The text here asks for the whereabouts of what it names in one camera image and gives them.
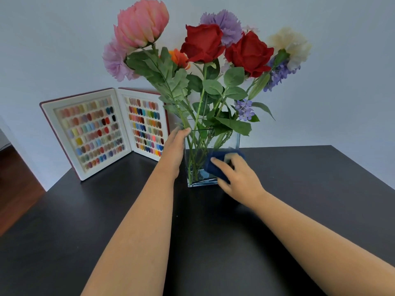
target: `purple carnation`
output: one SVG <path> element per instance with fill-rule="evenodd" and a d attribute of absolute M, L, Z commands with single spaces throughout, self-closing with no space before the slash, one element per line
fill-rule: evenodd
<path fill-rule="evenodd" d="M 116 78 L 118 82 L 121 82 L 125 76 L 128 80 L 140 77 L 124 63 L 125 58 L 126 50 L 123 49 L 115 39 L 104 47 L 104 66 L 109 74 Z"/>
<path fill-rule="evenodd" d="M 270 61 L 267 65 L 273 66 L 273 62 L 274 62 L 274 57 L 272 59 L 270 59 Z M 270 72 L 270 80 L 269 80 L 268 84 L 266 84 L 266 86 L 264 88 L 264 92 L 266 92 L 268 90 L 271 91 L 274 86 L 276 86 L 279 83 L 282 83 L 283 79 L 287 79 L 289 74 L 295 74 L 296 71 L 298 69 L 300 69 L 300 65 L 299 65 L 299 67 L 297 69 L 290 71 L 287 68 L 287 63 L 288 63 L 288 60 L 284 61 L 278 67 L 276 67 L 274 70 L 272 70 Z"/>
<path fill-rule="evenodd" d="M 220 26 L 222 33 L 222 44 L 230 46 L 232 43 L 237 43 L 242 36 L 241 22 L 237 17 L 227 11 L 221 10 L 219 13 L 204 13 L 200 18 L 200 25 L 217 24 Z"/>
<path fill-rule="evenodd" d="M 239 119 L 243 121 L 251 120 L 255 115 L 252 110 L 252 101 L 243 99 L 241 101 L 235 101 L 235 108 L 239 111 Z"/>

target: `black table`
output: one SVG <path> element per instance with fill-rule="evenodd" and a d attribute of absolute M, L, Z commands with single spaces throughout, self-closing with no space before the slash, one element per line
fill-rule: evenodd
<path fill-rule="evenodd" d="M 395 265 L 395 190 L 332 146 L 242 150 L 263 186 Z M 156 162 L 130 154 L 83 183 L 69 170 L 0 238 L 0 295 L 79 296 Z M 218 186 L 175 184 L 164 295 L 323 292 Z"/>

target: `flower arrangement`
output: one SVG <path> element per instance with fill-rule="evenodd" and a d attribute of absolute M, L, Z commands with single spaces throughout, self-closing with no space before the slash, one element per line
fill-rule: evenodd
<path fill-rule="evenodd" d="M 176 114 L 185 128 L 199 130 L 199 135 L 192 131 L 187 137 L 189 149 L 196 150 L 186 162 L 191 183 L 199 180 L 211 140 L 215 140 L 213 148 L 219 149 L 233 132 L 248 136 L 250 123 L 259 121 L 254 108 L 273 117 L 266 105 L 252 99 L 295 74 L 311 44 L 291 28 L 270 36 L 266 44 L 257 29 L 242 28 L 238 18 L 224 9 L 204 13 L 199 25 L 186 25 L 180 50 L 162 47 L 159 52 L 155 42 L 168 22 L 167 8 L 157 0 L 140 0 L 121 10 L 114 25 L 115 39 L 106 45 L 103 60 L 118 81 L 145 77 L 160 92 L 165 109 Z M 220 67 L 218 58 L 223 54 L 225 64 Z M 200 75 L 187 72 L 191 63 Z M 250 86 L 241 88 L 249 78 Z M 198 102 L 190 102 L 192 91 L 200 94 Z"/>

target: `pink peony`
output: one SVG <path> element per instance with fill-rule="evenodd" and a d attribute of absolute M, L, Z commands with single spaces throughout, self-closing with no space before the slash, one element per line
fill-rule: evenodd
<path fill-rule="evenodd" d="M 116 78 L 118 82 L 121 82 L 125 76 L 128 78 L 128 80 L 137 79 L 140 77 L 124 63 L 125 58 L 126 50 L 118 44 L 116 39 L 113 39 L 104 47 L 104 66 L 106 67 L 106 70 L 109 72 L 109 74 Z"/>
<path fill-rule="evenodd" d="M 167 23 L 169 12 L 165 3 L 158 0 L 140 0 L 118 14 L 118 26 L 114 25 L 116 40 L 127 51 L 145 47 L 155 42 Z"/>

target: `nail polish color chart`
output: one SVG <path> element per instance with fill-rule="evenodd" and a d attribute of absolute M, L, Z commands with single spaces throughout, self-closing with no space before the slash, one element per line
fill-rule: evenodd
<path fill-rule="evenodd" d="M 163 102 L 158 94 L 118 89 L 122 116 L 131 149 L 159 161 L 168 137 L 168 126 Z"/>
<path fill-rule="evenodd" d="M 115 89 L 40 106 L 81 180 L 131 152 Z"/>

